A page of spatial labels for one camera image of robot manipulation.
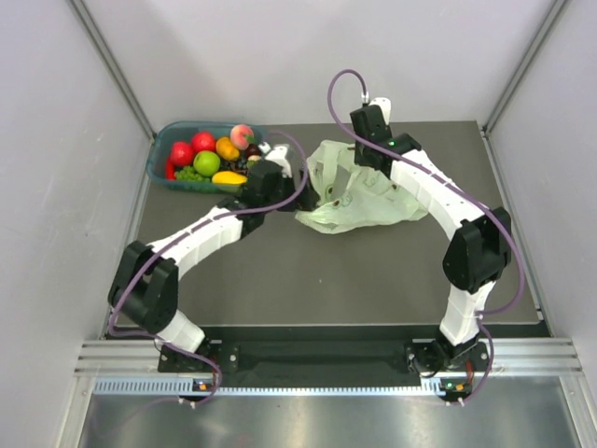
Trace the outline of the light green plastic bag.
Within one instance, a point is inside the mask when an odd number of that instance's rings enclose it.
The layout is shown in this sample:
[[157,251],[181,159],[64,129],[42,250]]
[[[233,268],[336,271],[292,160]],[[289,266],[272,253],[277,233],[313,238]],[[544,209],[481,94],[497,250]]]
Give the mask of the light green plastic bag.
[[295,219],[324,234],[417,221],[427,210],[383,173],[354,163],[352,145],[324,140],[307,159],[315,209]]

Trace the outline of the pink fake peach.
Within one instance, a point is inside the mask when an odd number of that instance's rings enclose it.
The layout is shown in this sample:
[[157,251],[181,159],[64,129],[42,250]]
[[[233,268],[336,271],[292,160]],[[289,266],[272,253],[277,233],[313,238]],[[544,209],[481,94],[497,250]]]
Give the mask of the pink fake peach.
[[256,141],[253,129],[243,123],[235,125],[230,130],[229,139],[239,150],[247,150]]

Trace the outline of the green fake apple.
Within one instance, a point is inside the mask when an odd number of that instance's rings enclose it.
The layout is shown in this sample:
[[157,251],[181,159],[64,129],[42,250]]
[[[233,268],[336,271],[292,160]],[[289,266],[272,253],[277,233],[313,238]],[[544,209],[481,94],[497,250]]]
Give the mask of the green fake apple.
[[219,171],[220,158],[213,151],[200,151],[196,154],[193,167],[203,177],[212,177]]

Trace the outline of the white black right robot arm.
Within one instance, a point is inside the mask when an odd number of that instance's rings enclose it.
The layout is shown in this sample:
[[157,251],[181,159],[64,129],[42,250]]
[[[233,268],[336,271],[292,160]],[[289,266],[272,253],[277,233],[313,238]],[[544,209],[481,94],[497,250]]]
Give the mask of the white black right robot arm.
[[451,181],[431,162],[421,144],[407,133],[394,136],[388,108],[364,105],[350,113],[354,161],[382,172],[418,201],[450,240],[442,269],[451,283],[447,310],[431,344],[436,365],[454,370],[465,363],[479,339],[477,319],[496,281],[511,261],[506,237],[511,218],[502,207],[492,210],[495,225],[478,207],[450,189]]

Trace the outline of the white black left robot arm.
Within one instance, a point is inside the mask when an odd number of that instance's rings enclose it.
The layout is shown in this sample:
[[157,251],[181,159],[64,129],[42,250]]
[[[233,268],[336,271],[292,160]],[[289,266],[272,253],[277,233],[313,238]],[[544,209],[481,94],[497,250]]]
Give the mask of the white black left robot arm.
[[281,164],[259,161],[239,193],[218,203],[204,217],[151,244],[128,244],[107,296],[112,308],[109,333],[128,334],[115,329],[117,317],[125,315],[137,325],[139,335],[151,336],[178,351],[190,369],[205,368],[212,349],[204,331],[179,309],[179,281],[219,249],[257,230],[268,213],[312,211],[319,196],[306,168],[298,174],[296,183]]

